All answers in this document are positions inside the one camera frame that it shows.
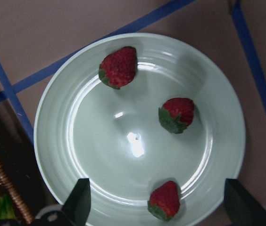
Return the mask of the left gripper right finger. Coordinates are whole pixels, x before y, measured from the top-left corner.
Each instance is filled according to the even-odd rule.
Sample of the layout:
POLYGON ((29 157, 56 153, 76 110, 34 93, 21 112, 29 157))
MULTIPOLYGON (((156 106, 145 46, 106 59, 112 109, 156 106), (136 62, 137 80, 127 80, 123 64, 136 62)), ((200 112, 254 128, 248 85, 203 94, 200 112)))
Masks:
POLYGON ((225 180, 224 207, 234 226, 265 223, 265 210, 237 179, 225 180))

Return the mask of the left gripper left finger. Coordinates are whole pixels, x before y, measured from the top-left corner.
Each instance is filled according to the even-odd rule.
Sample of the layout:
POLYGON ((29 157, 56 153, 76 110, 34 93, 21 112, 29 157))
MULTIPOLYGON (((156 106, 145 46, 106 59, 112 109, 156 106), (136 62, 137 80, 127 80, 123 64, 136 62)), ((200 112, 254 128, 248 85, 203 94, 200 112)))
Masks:
POLYGON ((69 197, 65 201, 62 212, 73 226, 84 226, 91 210, 91 189, 88 178, 78 179, 69 197))

